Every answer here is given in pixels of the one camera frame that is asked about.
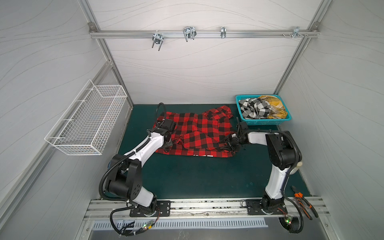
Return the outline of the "red black plaid shirt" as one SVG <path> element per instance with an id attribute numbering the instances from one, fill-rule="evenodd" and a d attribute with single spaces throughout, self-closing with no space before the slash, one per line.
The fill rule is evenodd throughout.
<path id="1" fill-rule="evenodd" d="M 227 136 L 235 133 L 230 122 L 232 117 L 232 111 L 226 105 L 201 114 L 162 113 L 157 120 L 172 120 L 176 127 L 171 136 L 173 145 L 156 152 L 174 156 L 233 157 L 236 151 L 225 142 Z"/>

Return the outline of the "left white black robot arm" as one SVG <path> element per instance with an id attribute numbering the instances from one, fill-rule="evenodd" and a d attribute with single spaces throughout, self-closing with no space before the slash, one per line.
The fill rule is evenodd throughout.
<path id="1" fill-rule="evenodd" d="M 108 201 L 131 202 L 145 208 L 155 205 L 155 194 L 143 187 L 142 168 L 159 149 L 172 147 L 176 123 L 170 119 L 157 122 L 146 138 L 124 155 L 115 155 L 99 183 L 99 194 Z"/>

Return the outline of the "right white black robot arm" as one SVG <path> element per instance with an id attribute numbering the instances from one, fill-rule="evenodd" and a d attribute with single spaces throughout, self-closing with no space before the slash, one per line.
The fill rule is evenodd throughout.
<path id="1" fill-rule="evenodd" d="M 238 124 L 238 131 L 224 138 L 227 149 L 236 152 L 245 144 L 267 146 L 272 163 L 270 179 L 261 200 L 261 209 L 270 214 L 284 204 L 285 189 L 290 175 L 302 161 L 298 145 L 288 131 L 250 130 L 246 123 Z"/>

